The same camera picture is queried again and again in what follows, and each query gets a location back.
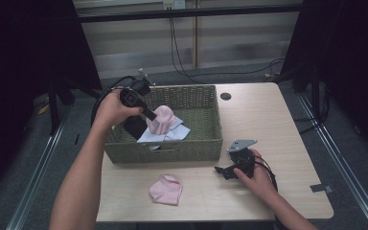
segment forearm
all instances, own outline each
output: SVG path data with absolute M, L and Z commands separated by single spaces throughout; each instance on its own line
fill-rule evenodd
M 264 202 L 273 210 L 277 219 L 290 230 L 313 230 L 317 229 L 301 214 L 299 214 L 281 195 L 271 195 Z
M 58 191 L 50 229 L 94 229 L 108 130 L 93 125 Z

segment small black hole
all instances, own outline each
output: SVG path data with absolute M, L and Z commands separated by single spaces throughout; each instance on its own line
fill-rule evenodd
M 220 97 L 223 99 L 223 100 L 230 100 L 232 98 L 232 95 L 230 95 L 229 93 L 221 93 L 220 94 Z

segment black cable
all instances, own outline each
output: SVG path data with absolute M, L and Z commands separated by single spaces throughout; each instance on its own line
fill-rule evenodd
M 285 60 L 285 58 L 281 57 L 281 58 L 276 58 L 273 59 L 272 61 L 270 61 L 270 63 L 268 64 L 268 66 L 270 67 L 270 77 L 273 77 L 273 65 L 276 65 L 278 63 L 280 63 L 281 61 Z
M 177 48 L 177 42 L 176 42 L 176 38 L 175 38 L 175 26 L 174 26 L 174 22 L 173 22 L 173 19 L 170 18 L 170 30 L 171 30 L 171 36 L 172 36 L 172 65 L 174 66 L 174 69 L 175 71 L 182 75 L 182 76 L 185 76 L 187 77 L 190 81 L 192 82 L 195 82 L 195 83 L 201 83 L 201 84 L 204 84 L 203 82 L 200 82 L 200 81 L 196 81 L 196 80 L 193 80 L 192 78 L 195 78 L 195 77 L 200 77 L 200 76 L 210 76 L 210 75 L 247 75 L 247 74 L 254 74 L 254 73 L 258 73 L 258 72 L 261 72 L 263 70 L 266 70 L 266 69 L 269 69 L 271 68 L 273 65 L 275 64 L 278 64 L 280 63 L 279 60 L 282 60 L 283 58 L 276 58 L 276 59 L 273 59 L 270 64 L 268 66 L 266 66 L 265 68 L 261 68 L 261 69 L 258 69 L 258 70 L 253 70 L 253 71 L 248 71 L 248 72 L 235 72 L 235 73 L 225 73 L 225 72 L 219 72 L 219 73 L 205 73 L 205 74 L 196 74 L 196 75 L 189 75 L 187 74 L 187 72 L 185 71 L 183 65 L 182 65 L 182 62 L 181 62 L 181 57 L 180 57 L 180 54 L 178 52 L 178 48 Z M 177 57 L 178 57 L 178 61 L 180 63 L 180 67 L 181 67 L 181 71 L 182 73 L 178 70 L 178 68 L 176 67 L 175 65 L 175 61 L 174 61 L 174 58 L 173 58 L 173 42 L 175 44 L 175 50 L 176 50 L 176 53 L 177 53 Z
M 274 189 L 276 190 L 276 192 L 279 192 L 279 189 L 277 187 L 276 175 L 273 173 L 273 171 L 271 170 L 270 166 L 268 166 L 267 162 L 265 162 L 265 160 L 262 157 L 255 156 L 255 158 L 259 158 L 259 159 L 261 159 L 263 161 L 263 163 L 255 161 L 255 164 L 258 164 L 258 165 L 262 166 L 268 172 L 268 175 L 270 176 L 271 183 L 273 184 Z M 280 222 L 280 220 L 276 216 L 274 216 L 274 217 L 276 219 L 276 221 L 274 221 L 274 224 L 276 224 L 276 226 L 278 227 L 278 229 L 280 229 L 280 230 L 288 230 L 284 226 L 284 224 L 282 222 Z
M 307 133 L 311 130 L 314 130 L 315 128 L 318 128 L 318 127 L 322 126 L 325 123 L 325 121 L 328 118 L 328 114 L 330 112 L 330 107 L 331 107 L 330 96 L 331 96 L 330 95 L 330 90 L 328 89 L 328 87 L 326 87 L 324 99 L 323 99 L 323 102 L 322 102 L 322 110 L 324 111 L 324 113 L 322 113 L 319 118 L 309 117 L 309 118 L 293 119 L 295 122 L 312 122 L 314 120 L 317 120 L 318 124 L 312 125 L 309 128 L 306 128 L 302 131 L 299 131 L 300 134 L 304 134 L 304 133 Z
M 273 184 L 274 189 L 277 192 L 279 192 L 279 189 L 277 187 L 276 175 L 271 171 L 271 169 L 268 167 L 268 165 L 266 166 L 265 164 L 257 162 L 257 161 L 255 161 L 255 164 L 258 164 L 258 165 L 262 166 L 268 172 L 268 175 L 270 176 L 271 183 Z
M 115 89 L 115 87 L 123 80 L 126 80 L 126 79 L 130 79 L 132 81 L 135 81 L 136 79 L 133 77 L 133 76 L 126 76 L 126 77 L 123 77 L 119 80 L 117 80 L 115 83 L 113 83 L 110 87 L 106 88 L 103 93 L 101 94 L 101 96 L 99 97 L 99 99 L 97 99 L 97 101 L 95 102 L 94 104 L 94 107 L 92 108 L 92 112 L 91 112 L 91 126 L 94 124 L 94 121 L 95 121 L 95 116 L 97 115 L 97 111 L 98 111 L 98 108 L 100 107 L 101 105 L 101 102 L 104 100 L 104 98 L 110 93 L 112 92 L 112 90 Z

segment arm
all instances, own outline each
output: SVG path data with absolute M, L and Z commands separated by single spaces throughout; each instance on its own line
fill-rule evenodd
M 128 116 L 139 115 L 141 108 L 128 108 L 114 90 L 102 101 L 94 124 L 57 193 L 50 229 L 94 229 L 101 200 L 101 173 L 104 143 L 112 126 Z
M 253 149 L 252 151 L 255 156 L 262 157 L 256 150 Z M 263 163 L 259 158 L 256 158 L 256 161 Z M 317 229 L 277 193 L 271 183 L 267 171 L 262 166 L 255 166 L 254 176 L 252 178 L 247 177 L 247 175 L 239 169 L 234 169 L 234 173 L 253 194 L 273 210 L 274 215 L 286 228 L 290 230 Z

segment pink towel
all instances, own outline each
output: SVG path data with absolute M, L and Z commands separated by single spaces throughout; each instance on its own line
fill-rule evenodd
M 146 119 L 150 132 L 155 135 L 168 133 L 170 127 L 176 122 L 173 111 L 166 105 L 160 105 L 154 110 L 154 114 L 157 117 L 153 121 Z
M 149 192 L 155 203 L 178 205 L 182 187 L 172 175 L 163 175 L 151 185 Z

